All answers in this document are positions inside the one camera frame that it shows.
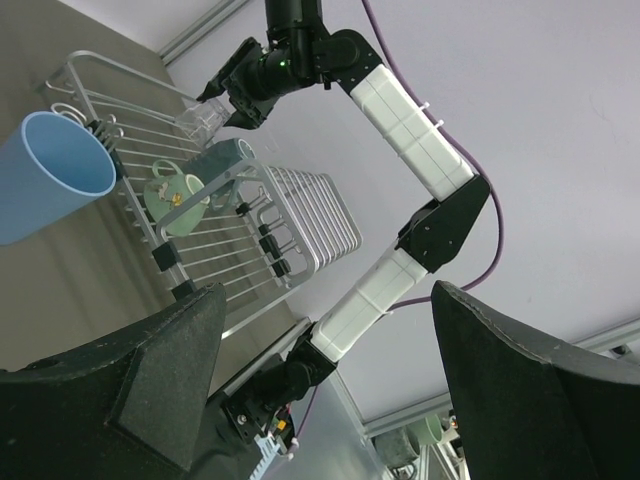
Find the small clear plastic cup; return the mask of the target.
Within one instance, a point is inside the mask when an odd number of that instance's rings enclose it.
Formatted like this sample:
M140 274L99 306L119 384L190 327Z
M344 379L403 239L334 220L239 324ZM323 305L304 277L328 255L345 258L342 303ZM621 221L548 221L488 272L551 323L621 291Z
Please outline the small clear plastic cup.
M213 98L190 106L176 117L175 123L189 140L204 148L230 118L229 110Z

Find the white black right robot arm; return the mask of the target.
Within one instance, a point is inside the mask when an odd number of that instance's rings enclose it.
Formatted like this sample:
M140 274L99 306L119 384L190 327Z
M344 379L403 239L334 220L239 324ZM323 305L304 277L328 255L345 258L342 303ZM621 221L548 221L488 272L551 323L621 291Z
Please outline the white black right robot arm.
M487 145L471 127L479 112L482 51L494 26L493 1L327 1L331 31L361 32L391 55L420 101L477 160ZM312 87L280 101L255 131L225 128L269 164L325 172L336 182L364 238L362 247L310 280L290 299L317 318L390 245L429 194L339 89ZM384 317L340 363L339 374L362 421L433 396L446 386L426 305Z

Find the blue plastic cup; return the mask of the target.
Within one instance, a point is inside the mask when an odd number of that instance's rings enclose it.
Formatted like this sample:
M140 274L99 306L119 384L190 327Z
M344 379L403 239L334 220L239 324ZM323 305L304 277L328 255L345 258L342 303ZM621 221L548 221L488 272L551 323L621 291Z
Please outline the blue plastic cup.
M114 163L103 144L61 115L27 115L1 146L1 244L9 245L110 193Z

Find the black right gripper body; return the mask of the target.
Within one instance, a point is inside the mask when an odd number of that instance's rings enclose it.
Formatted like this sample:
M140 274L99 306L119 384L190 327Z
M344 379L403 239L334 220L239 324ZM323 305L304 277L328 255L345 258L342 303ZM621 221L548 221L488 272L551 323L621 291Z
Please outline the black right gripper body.
M258 104L264 123L276 102L294 90L291 48L274 48L263 53L254 42L249 55L231 74L227 92L231 105L232 102Z

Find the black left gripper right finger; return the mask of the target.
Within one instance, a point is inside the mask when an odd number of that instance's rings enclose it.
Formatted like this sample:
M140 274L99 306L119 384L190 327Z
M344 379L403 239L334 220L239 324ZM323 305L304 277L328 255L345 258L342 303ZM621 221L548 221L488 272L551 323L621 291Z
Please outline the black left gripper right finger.
M636 479L639 368L431 291L440 355L474 479Z

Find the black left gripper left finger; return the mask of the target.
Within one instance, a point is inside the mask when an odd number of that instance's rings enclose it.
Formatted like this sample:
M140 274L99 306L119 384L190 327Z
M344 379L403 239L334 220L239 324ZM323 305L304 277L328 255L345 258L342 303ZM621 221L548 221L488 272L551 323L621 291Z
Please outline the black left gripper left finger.
M219 284L1 374L4 479L182 479L226 319Z

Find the green ceramic mug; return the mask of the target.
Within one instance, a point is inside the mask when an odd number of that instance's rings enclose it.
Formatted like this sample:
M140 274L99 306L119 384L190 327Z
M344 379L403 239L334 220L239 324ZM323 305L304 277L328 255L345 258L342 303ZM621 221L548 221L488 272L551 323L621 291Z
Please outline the green ceramic mug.
M156 160L151 171L154 178L146 183L143 199L148 213L156 222L176 211L186 200L204 188L204 183L198 177L185 174L170 160ZM170 223L166 232L177 237L188 236L202 220L209 204L210 198L205 197Z

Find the grey blue ceramic mug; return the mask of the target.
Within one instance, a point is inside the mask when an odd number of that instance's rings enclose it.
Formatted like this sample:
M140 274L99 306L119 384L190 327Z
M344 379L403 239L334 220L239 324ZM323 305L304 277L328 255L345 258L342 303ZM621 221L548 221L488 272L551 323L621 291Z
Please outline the grey blue ceramic mug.
M198 156L187 161L182 170L185 174L195 175L204 184L208 184L238 162L255 158L254 150L246 140L233 138L211 144ZM240 185L241 182L238 180L229 181L212 193L212 210L220 214L230 210L236 202Z

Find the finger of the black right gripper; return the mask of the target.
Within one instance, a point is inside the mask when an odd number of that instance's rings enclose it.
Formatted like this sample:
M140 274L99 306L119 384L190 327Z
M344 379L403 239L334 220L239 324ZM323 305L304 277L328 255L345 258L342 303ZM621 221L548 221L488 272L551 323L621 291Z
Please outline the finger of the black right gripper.
M226 127L257 129L263 123L261 107L255 103L232 102L234 111L225 122Z
M220 70L206 83L203 92L197 97L197 101L204 103L216 98L225 92L223 82L233 73L240 63L249 55L251 47L238 48Z

